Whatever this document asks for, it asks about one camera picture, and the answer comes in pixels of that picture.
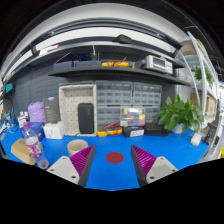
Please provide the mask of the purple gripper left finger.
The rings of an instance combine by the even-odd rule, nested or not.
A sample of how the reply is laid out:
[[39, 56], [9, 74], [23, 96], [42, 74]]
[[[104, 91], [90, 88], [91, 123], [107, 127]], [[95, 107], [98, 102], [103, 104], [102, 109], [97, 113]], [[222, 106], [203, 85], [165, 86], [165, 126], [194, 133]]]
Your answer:
[[95, 154], [95, 146], [88, 146], [71, 157], [60, 157], [47, 171], [81, 187], [85, 187]]

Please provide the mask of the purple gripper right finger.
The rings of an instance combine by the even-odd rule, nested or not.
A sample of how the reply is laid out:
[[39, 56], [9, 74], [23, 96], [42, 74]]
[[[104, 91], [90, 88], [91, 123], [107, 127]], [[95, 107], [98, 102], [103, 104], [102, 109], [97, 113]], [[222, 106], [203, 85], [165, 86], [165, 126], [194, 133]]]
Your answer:
[[131, 146], [131, 157], [140, 187], [178, 171], [164, 156], [155, 157], [134, 145]]

